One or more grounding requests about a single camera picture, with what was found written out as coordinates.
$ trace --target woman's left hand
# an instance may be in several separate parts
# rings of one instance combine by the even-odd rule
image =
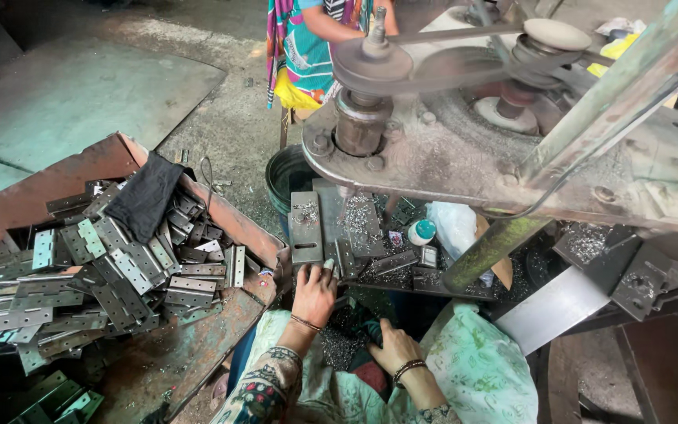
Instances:
[[[302,265],[297,273],[292,314],[323,328],[334,312],[334,301],[337,297],[338,280],[332,277],[334,260],[326,261],[323,267],[313,265],[310,277],[307,276],[308,267],[307,264]]]

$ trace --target bracelet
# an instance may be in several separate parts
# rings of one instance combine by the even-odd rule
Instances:
[[[299,323],[301,323],[301,324],[303,324],[303,325],[305,325],[305,326],[307,326],[307,327],[310,327],[310,328],[314,329],[315,331],[321,331],[321,330],[323,330],[321,327],[318,327],[317,325],[313,325],[313,324],[311,324],[310,322],[307,322],[307,321],[305,321],[304,319],[295,316],[294,314],[291,314],[291,315],[290,315],[290,318],[292,318],[293,320],[295,320],[295,321],[297,321],[297,322],[299,322]]]
[[[399,382],[399,378],[401,377],[401,374],[404,374],[407,371],[411,370],[412,368],[417,368],[417,367],[428,368],[428,364],[426,364],[426,361],[423,361],[422,359],[413,359],[412,361],[409,361],[408,363],[399,367],[399,369],[394,373],[394,386],[397,386],[400,389],[404,389],[405,385],[403,385]]]

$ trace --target black cloth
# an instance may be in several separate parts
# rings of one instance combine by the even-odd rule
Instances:
[[[166,205],[183,171],[182,165],[149,152],[146,164],[129,179],[104,212],[118,220],[137,241],[148,243],[164,218]]]

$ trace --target plastic bag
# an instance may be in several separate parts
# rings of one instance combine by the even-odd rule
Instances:
[[[436,237],[454,260],[476,242],[476,213],[467,205],[434,201],[426,204]]]

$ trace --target woman's hand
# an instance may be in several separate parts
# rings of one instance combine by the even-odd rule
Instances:
[[[368,344],[368,351],[373,358],[392,376],[399,367],[414,359],[423,359],[420,345],[412,340],[404,330],[395,330],[389,320],[381,319],[383,349],[374,343]],[[436,378],[426,367],[411,368],[399,378],[405,386],[417,409],[440,407],[446,403],[444,394],[438,388]]]
[[[339,281],[332,278],[334,260],[327,260],[323,267],[313,265],[309,277],[307,276],[308,267],[309,265],[302,265],[297,273],[292,315],[323,328],[328,322],[328,317],[334,312],[334,301],[337,297]],[[317,333],[304,323],[290,319],[277,345],[292,349],[302,358],[307,354],[310,343],[313,342]]]
[[[339,281],[332,278],[334,260],[329,259],[321,265],[313,265],[310,277],[307,276],[307,264],[302,265],[297,273],[297,287],[295,302],[292,304],[292,314],[316,327],[323,328],[328,317],[334,312],[334,301],[337,298],[337,284]]]
[[[420,345],[412,340],[404,330],[395,330],[386,318],[381,319],[383,349],[375,343],[368,345],[368,352],[379,365],[392,376],[399,367],[413,359],[423,359]]]

